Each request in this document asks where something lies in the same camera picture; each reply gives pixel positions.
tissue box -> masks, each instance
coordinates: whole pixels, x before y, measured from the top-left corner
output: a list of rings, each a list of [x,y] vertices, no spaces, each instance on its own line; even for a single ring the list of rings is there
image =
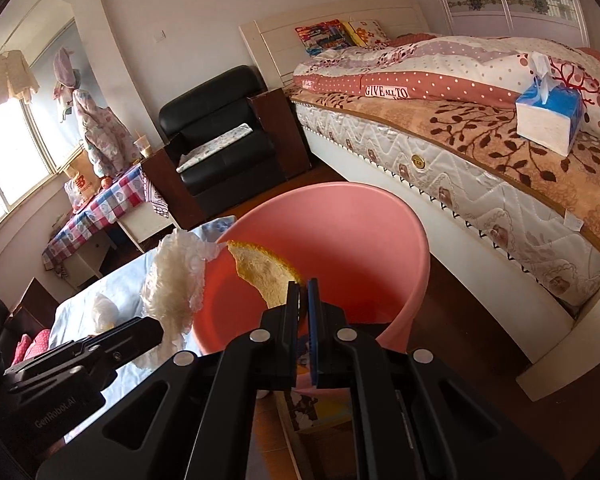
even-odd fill
[[[516,101],[518,135],[568,156],[584,114],[580,92],[557,86],[543,103],[539,89],[536,80]]]

cup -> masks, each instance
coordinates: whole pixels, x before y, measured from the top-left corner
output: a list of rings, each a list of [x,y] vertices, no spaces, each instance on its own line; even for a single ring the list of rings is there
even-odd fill
[[[144,158],[149,158],[154,154],[154,150],[152,150],[151,145],[149,144],[149,141],[147,140],[146,136],[140,137],[134,142],[134,144],[138,147],[138,150],[140,150],[140,153],[142,153],[142,156],[144,156]]]

pink plastic basin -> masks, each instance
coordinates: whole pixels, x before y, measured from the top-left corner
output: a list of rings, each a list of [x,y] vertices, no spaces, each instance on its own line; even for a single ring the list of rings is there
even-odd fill
[[[305,279],[318,278],[322,300],[342,307],[349,322],[390,323],[378,342],[406,350],[429,280],[429,245],[418,217],[395,195],[349,182],[302,187],[247,213],[218,241],[227,240],[279,254]],[[223,250],[206,266],[203,307],[193,320],[203,353],[257,328],[265,309]],[[308,386],[303,379],[299,387]]]

white sweater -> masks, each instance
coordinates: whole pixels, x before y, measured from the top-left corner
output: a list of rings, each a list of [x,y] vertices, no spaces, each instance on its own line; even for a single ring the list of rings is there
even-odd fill
[[[40,89],[29,64],[19,50],[0,54],[0,105],[10,97],[31,101],[33,93]]]

window frame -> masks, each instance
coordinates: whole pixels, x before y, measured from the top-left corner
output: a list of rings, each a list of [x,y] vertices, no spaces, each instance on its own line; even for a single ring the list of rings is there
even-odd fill
[[[20,102],[20,110],[22,112],[22,116],[24,118],[25,124],[27,125],[27,130],[29,131],[29,135],[31,136],[31,140],[33,144],[40,154],[40,158],[42,159],[43,164],[47,170],[47,175],[42,178],[37,183],[33,184],[26,192],[23,193],[13,204],[9,204],[9,201],[6,199],[2,189],[0,188],[0,201],[2,202],[2,206],[5,209],[5,213],[0,217],[0,225],[8,219],[14,211],[16,211],[19,206],[21,206],[25,201],[27,201],[35,192],[44,187],[49,181],[53,180],[56,176],[60,175],[71,163],[72,160],[76,158],[76,156],[80,155],[83,150],[82,143],[78,142],[78,146],[69,154],[67,160],[65,160],[61,165],[56,165],[53,162],[53,159],[44,143],[42,136],[40,135],[40,131],[36,124],[35,119],[33,118],[33,114],[29,108],[29,104],[26,104],[23,101]]]

